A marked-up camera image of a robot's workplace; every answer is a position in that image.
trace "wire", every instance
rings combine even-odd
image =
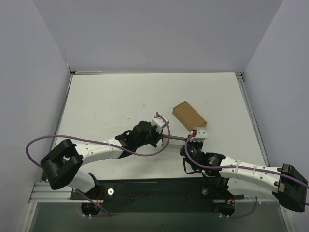
[[[200,172],[200,171],[187,172],[187,168],[186,168],[186,166],[185,166],[185,163],[186,163],[186,161],[185,161],[185,159],[183,159],[183,169],[184,169],[184,172],[185,172],[185,173],[187,173],[187,174],[202,173],[202,172]]]
[[[216,166],[216,167],[211,167],[211,166],[204,166],[204,165],[201,165],[197,162],[195,162],[189,152],[188,152],[188,149],[187,149],[187,146],[188,146],[188,142],[190,141],[190,139],[193,137],[193,134],[190,135],[190,137],[185,141],[185,145],[184,145],[184,150],[185,150],[185,153],[187,155],[187,157],[190,159],[190,161],[195,164],[196,166],[198,167],[201,167],[201,168],[205,168],[205,169],[212,169],[212,170],[218,170],[218,169],[222,169],[222,168],[236,168],[236,165],[227,165],[227,166]],[[247,170],[254,170],[254,168],[251,168],[251,167],[245,167],[245,166],[238,166],[238,168],[241,168],[241,169],[247,169]],[[284,178],[287,178],[289,180],[292,180],[298,184],[300,184],[301,186],[304,186],[305,188],[309,189],[309,186],[306,185],[305,183],[293,178],[293,177],[290,177],[286,174],[283,174],[283,173],[278,173],[278,172],[275,172],[275,171],[271,171],[271,170],[266,170],[266,169],[259,169],[259,168],[256,168],[255,171],[257,172],[263,172],[263,173],[271,173],[271,174],[275,174],[275,175],[279,175],[281,177],[284,177]]]
[[[100,205],[100,203],[98,202],[103,196],[103,191],[101,191],[100,195],[97,197],[97,204]]]
[[[224,214],[221,214],[221,216],[226,217],[226,218],[229,218],[229,219],[244,218],[244,217],[246,217],[246,216],[248,216],[248,215],[254,213],[254,211],[255,211],[256,208],[257,208],[257,205],[258,205],[258,201],[257,201],[257,197],[255,197],[255,205],[254,205],[253,210],[251,210],[250,212],[245,213],[245,214],[242,214],[242,215],[238,215],[238,216],[227,216],[227,215],[224,215]]]
[[[167,148],[168,144],[169,144],[169,140],[170,140],[170,129],[169,129],[169,125],[167,123],[167,121],[159,114],[159,113],[156,113],[156,115],[158,117],[160,117],[163,122],[165,123],[167,129],[168,129],[168,140],[166,142],[166,144],[163,146],[163,148],[157,152],[154,152],[152,154],[139,154],[139,153],[136,153],[136,152],[133,152],[133,151],[130,151],[128,149],[125,149],[124,147],[121,147],[121,146],[118,146],[118,145],[115,145],[115,144],[109,144],[109,143],[105,143],[105,142],[101,142],[101,141],[96,141],[96,140],[89,140],[89,139],[82,139],[82,138],[78,138],[78,137],[73,137],[73,136],[68,136],[68,135],[46,135],[46,136],[42,136],[42,137],[39,137],[39,138],[36,138],[32,141],[30,141],[27,146],[26,146],[26,155],[28,156],[28,158],[31,160],[31,162],[33,162],[35,165],[37,165],[38,167],[41,167],[41,165],[36,162],[32,157],[31,155],[29,154],[29,146],[38,141],[38,140],[42,140],[42,139],[47,139],[47,138],[67,138],[67,139],[74,139],[74,140],[78,140],[78,141],[82,141],[82,142],[87,142],[87,143],[94,143],[94,144],[101,144],[101,145],[106,145],[106,146],[113,146],[113,147],[116,147],[116,148],[119,148],[123,151],[126,151],[132,155],[137,155],[137,156],[143,156],[143,157],[148,157],[148,156],[154,156],[154,155],[157,155],[159,153],[161,153],[163,150],[165,150],[165,148]]]

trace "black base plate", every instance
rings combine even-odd
[[[99,180],[104,187],[114,188],[113,199],[102,204],[111,212],[209,212],[212,197],[203,195],[203,188],[213,188],[218,178],[174,178],[144,180]],[[72,192],[72,200],[83,200]]]

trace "metal frame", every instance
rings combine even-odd
[[[245,87],[245,84],[244,84],[243,79],[242,79],[242,74],[241,74],[241,76],[237,76],[237,81],[238,81],[238,84],[239,84],[240,91],[242,93],[243,99],[245,101],[245,104],[246,104],[246,107],[247,107],[247,110],[248,110],[248,114],[249,114],[249,117],[250,117],[253,129],[254,129],[254,132],[255,132],[256,139],[257,139],[257,141],[259,143],[259,146],[260,146],[260,149],[261,149],[261,153],[262,153],[265,165],[269,166],[269,162],[268,162],[268,158],[267,158],[266,151],[265,151],[265,148],[264,148],[263,140],[262,140],[262,137],[261,137],[258,125],[256,123],[253,110],[252,110],[250,102],[249,102],[249,98],[248,98],[248,94],[247,94],[247,91],[246,91],[246,87]]]
[[[87,72],[87,73],[76,72],[75,74],[79,75],[79,74],[102,74],[102,73],[100,73],[100,72]],[[72,78],[75,74],[71,75],[71,79],[70,79],[69,86],[68,86],[67,93],[66,93],[65,103],[63,105],[63,109],[62,109],[62,113],[61,113],[59,123],[58,123],[58,126],[57,126],[56,134],[59,131],[60,123],[61,123],[61,120],[62,120],[65,105],[66,105],[66,100],[67,100],[67,97],[68,97],[68,94],[69,94],[70,85],[71,85],[71,82],[72,82]],[[235,73],[236,78],[237,78],[238,83],[239,83],[240,90],[242,92],[242,95],[243,95],[243,98],[244,98],[244,101],[245,101],[245,104],[246,104],[246,107],[247,107],[247,110],[248,110],[249,117],[250,117],[252,125],[253,125],[253,129],[254,129],[256,138],[258,140],[258,143],[259,143],[259,146],[260,146],[260,149],[261,149],[261,153],[263,155],[264,162],[265,162],[266,165],[269,166],[269,162],[268,162],[268,159],[267,159],[267,156],[266,156],[266,152],[265,152],[265,149],[264,149],[264,145],[263,145],[263,141],[262,141],[262,138],[261,138],[261,135],[260,135],[260,131],[259,131],[258,125],[256,123],[254,113],[253,113],[253,110],[251,108],[249,98],[248,98],[248,95],[247,95],[247,91],[246,91],[246,88],[245,88],[245,85],[244,85],[244,82],[243,82],[242,74],[243,74],[242,72],[236,72]],[[55,147],[55,144],[56,144],[56,139],[54,139],[51,149]],[[65,187],[65,188],[59,189],[59,190],[52,190],[50,188],[49,184],[44,183],[44,181],[42,181],[40,183],[35,183],[20,231],[21,232],[28,232],[30,230],[37,203],[39,203],[39,202],[77,202],[76,200],[70,199],[71,190],[72,189],[70,187]],[[295,232],[295,227],[294,227],[293,222],[292,222],[292,212],[290,210],[284,209],[281,206],[280,206],[280,209],[281,209],[282,216],[283,216],[285,225],[287,227],[287,230],[290,231],[290,232]]]

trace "black bracket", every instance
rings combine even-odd
[[[284,164],[282,168],[278,168],[278,172],[308,184],[308,181],[292,165]],[[279,182],[274,184],[278,187],[278,193],[272,192],[272,194],[279,200],[280,205],[295,212],[305,211],[306,187],[286,177],[280,177]]]
[[[41,166],[53,190],[68,185],[81,167],[83,156],[78,154],[75,146],[70,139],[63,140],[41,160]]]

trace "white table surface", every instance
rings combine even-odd
[[[189,132],[172,114],[173,107],[184,100],[208,122],[204,152],[265,164],[233,72],[75,75],[58,133],[104,141],[131,130],[141,120],[151,121],[159,112],[169,119],[172,135],[186,137]],[[200,176],[183,171],[182,145],[171,140],[156,156],[106,159],[81,170],[92,172],[97,179]],[[147,145],[138,152],[160,148]]]

